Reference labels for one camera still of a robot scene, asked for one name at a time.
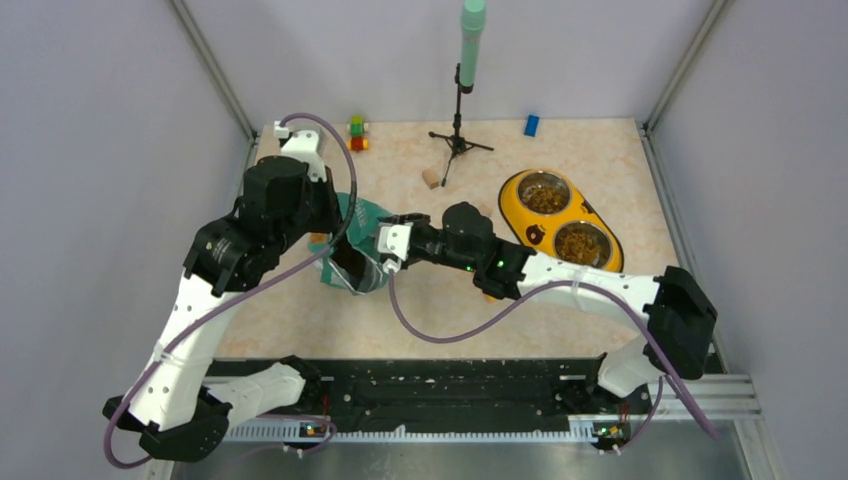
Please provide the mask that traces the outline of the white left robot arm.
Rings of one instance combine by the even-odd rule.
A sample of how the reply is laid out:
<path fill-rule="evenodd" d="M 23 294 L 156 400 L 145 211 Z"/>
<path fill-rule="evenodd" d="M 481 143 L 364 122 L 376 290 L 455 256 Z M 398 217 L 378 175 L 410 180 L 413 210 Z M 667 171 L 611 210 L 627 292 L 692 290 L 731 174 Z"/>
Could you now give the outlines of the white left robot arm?
<path fill-rule="evenodd" d="M 104 405 L 102 448 L 112 466 L 125 467 L 113 449 L 117 430 L 139 434 L 145 461 L 197 462 L 232 426 L 279 407 L 317 407 L 320 386 L 289 360 L 216 386 L 204 379 L 240 304 L 283 280 L 277 266 L 290 247 L 311 233 L 338 239 L 351 219 L 318 154 L 267 156 L 245 171 L 232 210 L 195 234 L 144 370 Z"/>

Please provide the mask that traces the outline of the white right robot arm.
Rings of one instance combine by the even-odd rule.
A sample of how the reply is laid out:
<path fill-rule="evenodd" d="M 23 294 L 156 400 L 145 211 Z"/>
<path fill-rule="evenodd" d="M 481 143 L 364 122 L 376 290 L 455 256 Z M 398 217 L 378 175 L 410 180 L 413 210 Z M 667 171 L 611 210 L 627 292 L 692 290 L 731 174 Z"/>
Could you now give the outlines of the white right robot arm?
<path fill-rule="evenodd" d="M 600 412 L 663 375 L 698 380 L 706 371 L 717 311 L 683 268 L 628 275 L 569 263 L 497 237 L 492 221 L 467 202 L 448 208 L 439 228 L 422 213 L 382 218 L 377 249 L 390 273 L 419 262 L 466 271 L 485 295 L 510 300 L 509 311 L 536 300 L 633 327 L 637 338 L 604 354 L 586 385 Z"/>

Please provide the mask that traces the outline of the green pet food bag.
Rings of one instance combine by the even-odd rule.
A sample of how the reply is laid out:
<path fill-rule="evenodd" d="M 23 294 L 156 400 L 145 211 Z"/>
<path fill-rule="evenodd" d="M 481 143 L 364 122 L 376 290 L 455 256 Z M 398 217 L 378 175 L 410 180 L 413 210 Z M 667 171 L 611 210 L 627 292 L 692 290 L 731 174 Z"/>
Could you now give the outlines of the green pet food bag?
<path fill-rule="evenodd" d="M 354 217 L 345 237 L 313 266 L 320 272 L 319 281 L 352 295 L 364 295 L 386 286 L 388 274 L 383 270 L 377 250 L 379 227 L 383 219 L 395 213 L 363 198 L 355 202 Z"/>

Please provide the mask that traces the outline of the yellow double pet bowl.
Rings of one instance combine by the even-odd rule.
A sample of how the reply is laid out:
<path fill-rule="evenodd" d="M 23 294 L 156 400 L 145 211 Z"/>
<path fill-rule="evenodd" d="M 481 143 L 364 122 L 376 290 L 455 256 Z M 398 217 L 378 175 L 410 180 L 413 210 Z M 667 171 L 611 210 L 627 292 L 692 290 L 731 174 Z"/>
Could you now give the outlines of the yellow double pet bowl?
<path fill-rule="evenodd" d="M 568 189 L 568 206 L 553 215 L 528 210 L 519 193 L 534 184 Z M 616 273 L 624 269 L 620 240 L 576 186 L 558 172 L 524 170 L 509 177 L 499 191 L 498 209 L 510 231 L 525 246 L 565 262 Z"/>

